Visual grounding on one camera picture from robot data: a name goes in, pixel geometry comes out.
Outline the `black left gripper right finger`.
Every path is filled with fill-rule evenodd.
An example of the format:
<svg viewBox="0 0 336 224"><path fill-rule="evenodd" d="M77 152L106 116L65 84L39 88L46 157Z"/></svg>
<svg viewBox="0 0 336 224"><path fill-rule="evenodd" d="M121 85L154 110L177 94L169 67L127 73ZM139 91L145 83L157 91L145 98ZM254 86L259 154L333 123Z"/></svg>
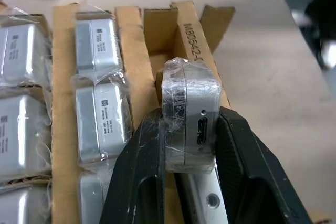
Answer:
<svg viewBox="0 0 336 224"><path fill-rule="evenodd" d="M215 154L229 224L313 224L278 158L234 110L220 109Z"/></svg>

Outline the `dark object top right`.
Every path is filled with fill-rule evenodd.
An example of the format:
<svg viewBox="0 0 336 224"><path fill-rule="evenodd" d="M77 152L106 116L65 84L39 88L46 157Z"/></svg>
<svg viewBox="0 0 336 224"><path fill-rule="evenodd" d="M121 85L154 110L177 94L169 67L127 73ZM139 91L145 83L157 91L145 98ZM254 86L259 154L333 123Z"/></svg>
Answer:
<svg viewBox="0 0 336 224"><path fill-rule="evenodd" d="M336 0L285 0L323 70L336 68Z"/></svg>

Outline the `cardboard divider tray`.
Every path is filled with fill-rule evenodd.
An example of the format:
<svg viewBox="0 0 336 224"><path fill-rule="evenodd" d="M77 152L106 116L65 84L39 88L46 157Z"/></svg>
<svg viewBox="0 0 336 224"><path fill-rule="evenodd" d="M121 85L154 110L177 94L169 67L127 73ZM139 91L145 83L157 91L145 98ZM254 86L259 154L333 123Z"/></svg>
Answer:
<svg viewBox="0 0 336 224"><path fill-rule="evenodd" d="M83 6L55 6L53 19L25 13L52 34L52 224L79 224L77 182L77 122L70 83L75 73L75 14ZM192 1L174 2L168 9L118 6L122 58L130 83L131 115L137 128L144 115L157 108L160 83L156 74L174 57L203 61L218 76L213 58L235 14L234 7L205 6L197 15Z"/></svg>

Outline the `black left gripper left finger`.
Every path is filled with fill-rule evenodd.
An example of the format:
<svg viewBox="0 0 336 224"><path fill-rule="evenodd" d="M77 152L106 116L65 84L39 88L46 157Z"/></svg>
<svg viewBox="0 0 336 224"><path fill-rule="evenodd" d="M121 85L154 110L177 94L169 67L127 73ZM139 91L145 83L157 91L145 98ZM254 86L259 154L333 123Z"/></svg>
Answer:
<svg viewBox="0 0 336 224"><path fill-rule="evenodd" d="M117 158L99 224L165 224L162 109L146 114Z"/></svg>

